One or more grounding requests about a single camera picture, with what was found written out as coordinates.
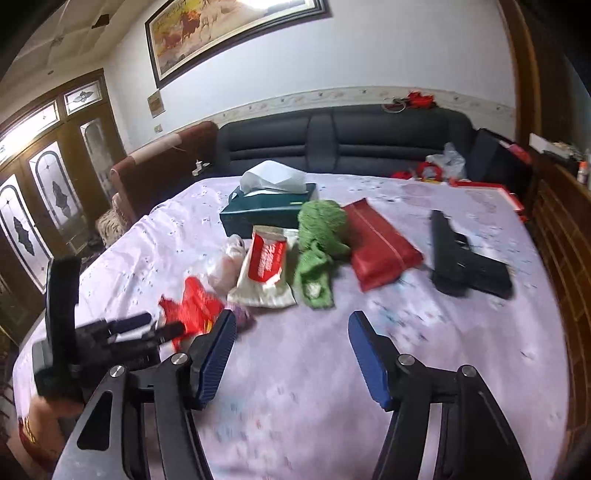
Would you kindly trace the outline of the person's left hand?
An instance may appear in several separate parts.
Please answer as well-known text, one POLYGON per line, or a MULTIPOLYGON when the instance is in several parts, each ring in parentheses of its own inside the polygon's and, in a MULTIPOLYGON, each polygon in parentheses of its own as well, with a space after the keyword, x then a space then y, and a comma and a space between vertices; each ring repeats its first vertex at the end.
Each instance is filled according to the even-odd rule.
POLYGON ((45 472, 52 473, 66 445, 61 420, 73 420, 84 404, 70 399, 34 396, 28 414, 18 423, 18 438, 29 457, 45 472))

